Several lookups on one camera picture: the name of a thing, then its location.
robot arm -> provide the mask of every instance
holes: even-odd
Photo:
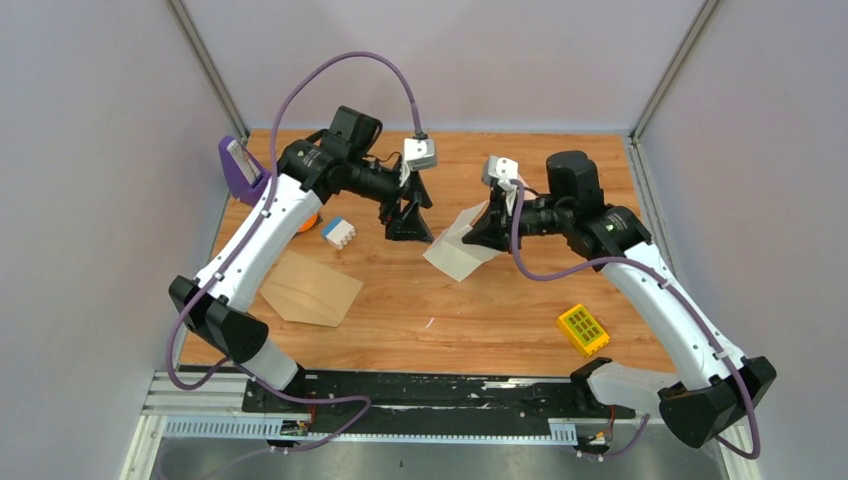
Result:
[[[413,152],[386,168],[365,159],[381,130],[379,120],[341,107],[329,129],[289,145],[275,172],[260,173],[246,164],[248,159],[233,158],[236,149],[221,148],[231,190],[255,206],[221,253],[193,280],[175,278],[169,293],[180,311],[200,294],[185,316],[188,329],[274,388],[286,388],[301,368],[270,340],[268,326],[246,312],[268,269],[298,228],[332,195],[347,190],[379,202],[378,215],[389,240],[433,240],[419,211],[432,206],[419,171],[436,166],[433,141],[412,139]],[[227,161],[243,163],[228,169]],[[231,177],[232,172],[241,173]],[[264,188],[260,184],[267,175],[277,177],[270,204],[266,202],[270,182]],[[264,218],[256,224],[259,216]],[[224,262],[227,266],[221,273]],[[211,286],[201,292],[201,285]]]
[[[550,193],[524,200],[516,220],[508,205],[515,193],[503,185],[518,178],[517,164],[502,157],[490,158],[483,169],[483,182],[491,188],[489,206],[463,242],[509,251],[511,227],[518,221],[519,236],[561,234],[569,247],[587,260],[627,258],[664,277],[663,283],[658,283],[624,263],[595,266],[636,307],[668,351],[677,372],[638,370],[599,358],[574,372],[572,381],[585,386],[591,399],[602,404],[659,414],[681,441],[700,447],[745,413],[724,357],[744,379],[754,405],[774,380],[774,368],[765,357],[746,358],[709,321],[663,262],[650,233],[632,211],[604,203],[597,168],[585,153],[555,154],[547,161],[547,172]],[[669,286],[694,306],[718,340],[720,353],[669,292]]]

wooden tabletop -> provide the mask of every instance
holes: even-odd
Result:
[[[277,152],[310,132],[280,132]],[[400,149],[407,133],[383,133],[372,149],[381,158]],[[488,198],[480,182],[489,155],[520,164],[524,178],[547,191],[545,159],[563,150],[583,150],[598,165],[608,203],[638,212],[621,138],[611,135],[434,133],[439,166],[423,172],[434,206],[423,215],[434,235],[465,208]],[[270,165],[269,132],[254,131],[249,150]],[[215,251],[230,239],[250,208],[231,201]],[[325,219],[342,216],[357,229],[341,251],[327,244],[320,228],[298,236],[289,249],[362,280],[364,286],[337,328],[286,322],[261,295],[250,313],[267,323],[273,340],[307,368],[445,373],[567,375],[586,363],[554,325],[563,312],[584,304],[610,334],[599,355],[628,366],[673,371],[662,345],[627,299],[593,271],[537,283],[502,254],[457,283],[422,257],[427,245],[383,238],[377,204],[354,194],[331,198]],[[551,273],[581,262],[561,236],[523,240],[523,259],[532,271]],[[434,319],[427,328],[430,319]],[[184,364],[211,364],[220,353],[189,334]]]

yellow block with green studs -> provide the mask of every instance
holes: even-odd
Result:
[[[560,315],[556,324],[584,357],[609,343],[607,332],[582,304]]]

orange object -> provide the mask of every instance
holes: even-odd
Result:
[[[303,232],[309,230],[310,228],[314,227],[315,225],[317,225],[318,224],[318,218],[320,218],[320,217],[318,216],[317,213],[315,215],[312,215],[312,217],[310,217],[309,220],[306,221],[306,223],[304,223],[303,225],[300,226],[300,228],[297,229],[297,233],[303,233]]]

gray wall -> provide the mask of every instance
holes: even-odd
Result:
[[[768,480],[845,478],[848,3],[725,2],[644,138],[684,283],[778,379]]]
[[[617,422],[612,448],[626,445],[635,432],[632,423]],[[168,438],[160,450],[161,472],[202,478],[263,444],[267,448],[262,440]],[[664,425],[649,426],[629,454],[601,464],[559,446],[331,442],[307,455],[259,455],[214,480],[726,480],[718,448],[689,448]]]
[[[407,75],[425,126],[627,129],[701,0],[186,0],[251,127],[333,55],[374,50]],[[319,77],[284,125],[326,127],[339,103],[410,128],[384,67],[347,60]]]
[[[0,478],[115,478],[229,126],[164,2],[3,7]]]

